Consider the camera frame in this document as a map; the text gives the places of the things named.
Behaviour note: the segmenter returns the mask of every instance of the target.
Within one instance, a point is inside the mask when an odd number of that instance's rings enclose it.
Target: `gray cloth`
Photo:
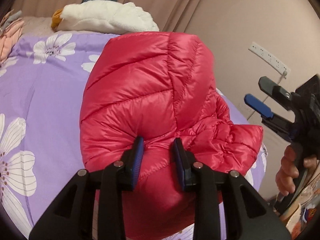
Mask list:
[[[22,15],[22,11],[18,11],[15,14],[12,14],[1,26],[1,29],[5,30],[12,22],[19,19]]]

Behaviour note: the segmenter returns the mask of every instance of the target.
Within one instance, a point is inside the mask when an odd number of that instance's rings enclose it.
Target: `black clamp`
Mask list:
[[[265,200],[238,172],[213,171],[185,151],[180,138],[173,142],[179,183],[196,192],[193,240],[220,240],[219,192],[225,210],[227,239],[289,240],[290,233]]]
[[[220,240],[219,192],[228,240],[291,239],[272,209],[238,171],[213,171],[185,151],[180,138],[174,140],[172,152],[182,190],[196,192],[193,240]],[[138,137],[121,160],[104,170],[79,170],[36,223],[29,240],[92,240],[96,190],[100,190],[98,239],[126,240],[121,191],[134,190],[142,157],[143,139]]]
[[[140,172],[143,139],[104,170],[79,170],[32,229],[29,240],[92,240],[93,205],[100,190],[98,239],[126,240],[121,191],[133,191]]]
[[[295,114],[295,121],[292,123],[273,113],[253,95],[248,94],[244,98],[245,103],[261,115],[262,123],[290,142],[297,153],[295,165],[299,170],[299,177],[293,180],[296,190],[286,197],[280,194],[281,197],[274,206],[280,214],[283,214],[305,185],[308,170],[304,168],[303,159],[311,155],[320,158],[320,79],[315,75],[291,93],[267,77],[259,79],[259,87],[284,109],[291,110]]]

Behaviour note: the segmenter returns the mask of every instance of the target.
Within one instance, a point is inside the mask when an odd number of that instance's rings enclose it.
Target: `wall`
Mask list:
[[[249,117],[251,109],[243,103],[252,93],[260,100],[258,80],[268,76],[275,82],[280,74],[248,50],[253,41],[278,57],[291,73],[281,85],[289,91],[320,73],[320,20],[308,0],[201,0],[187,33],[197,34],[215,55],[217,87]],[[293,120],[270,98],[272,110]],[[258,114],[249,122],[261,124]],[[287,145],[265,128],[264,143],[269,157],[267,174],[260,193],[269,197],[277,192],[274,182],[280,159]]]

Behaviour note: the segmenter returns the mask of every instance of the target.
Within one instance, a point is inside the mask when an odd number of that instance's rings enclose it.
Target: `blue clamp handle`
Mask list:
[[[250,106],[254,111],[257,111],[264,118],[273,118],[273,112],[271,108],[261,102],[252,94],[246,94],[244,97],[244,102],[246,105]]]

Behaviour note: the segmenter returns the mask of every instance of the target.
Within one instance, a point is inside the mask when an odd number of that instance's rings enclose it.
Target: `purple bedsheet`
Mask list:
[[[54,197],[84,167],[79,144],[82,95],[94,63],[116,36],[23,37],[0,68],[0,202],[27,238]],[[224,99],[231,120],[247,123]],[[261,149],[246,176],[256,189],[266,154]],[[192,231],[190,227],[168,239],[192,239]]]

